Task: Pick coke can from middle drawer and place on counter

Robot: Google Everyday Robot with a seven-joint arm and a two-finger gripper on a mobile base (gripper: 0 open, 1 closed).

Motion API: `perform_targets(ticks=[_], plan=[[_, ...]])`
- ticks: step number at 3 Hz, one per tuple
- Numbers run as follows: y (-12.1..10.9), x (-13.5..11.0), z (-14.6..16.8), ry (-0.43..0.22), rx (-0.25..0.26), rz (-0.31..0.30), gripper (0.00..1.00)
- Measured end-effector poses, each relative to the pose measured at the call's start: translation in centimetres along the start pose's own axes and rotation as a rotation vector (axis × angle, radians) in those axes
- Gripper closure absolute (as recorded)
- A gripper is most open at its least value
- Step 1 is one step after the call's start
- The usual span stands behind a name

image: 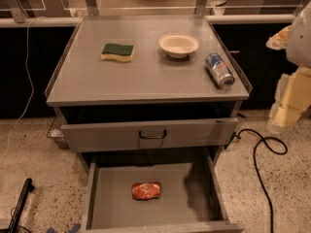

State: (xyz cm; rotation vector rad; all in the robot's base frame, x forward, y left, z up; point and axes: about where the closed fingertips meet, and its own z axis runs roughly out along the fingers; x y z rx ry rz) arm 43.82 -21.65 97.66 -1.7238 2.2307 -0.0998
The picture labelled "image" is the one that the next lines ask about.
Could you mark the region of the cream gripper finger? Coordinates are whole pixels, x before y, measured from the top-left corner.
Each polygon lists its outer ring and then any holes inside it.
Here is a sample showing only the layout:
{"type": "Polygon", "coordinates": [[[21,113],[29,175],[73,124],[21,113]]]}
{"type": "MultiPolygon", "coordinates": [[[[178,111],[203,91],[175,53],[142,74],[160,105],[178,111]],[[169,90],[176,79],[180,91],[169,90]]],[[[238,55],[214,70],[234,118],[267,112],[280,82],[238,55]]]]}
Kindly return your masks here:
{"type": "Polygon", "coordinates": [[[287,47],[290,29],[290,26],[286,26],[285,28],[281,29],[278,33],[268,39],[266,46],[272,50],[285,49],[287,47]]]}
{"type": "Polygon", "coordinates": [[[311,68],[298,67],[291,75],[283,74],[277,84],[275,102],[267,128],[278,134],[294,126],[311,106],[311,68]]]}

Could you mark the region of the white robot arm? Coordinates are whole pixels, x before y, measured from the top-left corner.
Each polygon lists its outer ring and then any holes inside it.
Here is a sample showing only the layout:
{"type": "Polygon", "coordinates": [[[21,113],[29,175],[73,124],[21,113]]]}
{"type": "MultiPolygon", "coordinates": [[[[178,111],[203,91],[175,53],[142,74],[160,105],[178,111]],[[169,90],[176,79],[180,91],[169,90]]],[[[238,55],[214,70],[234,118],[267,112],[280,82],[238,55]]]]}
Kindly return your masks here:
{"type": "Polygon", "coordinates": [[[287,59],[297,66],[291,75],[283,74],[277,84],[267,123],[268,130],[277,134],[294,126],[311,106],[311,2],[266,45],[285,50],[287,59]]]}

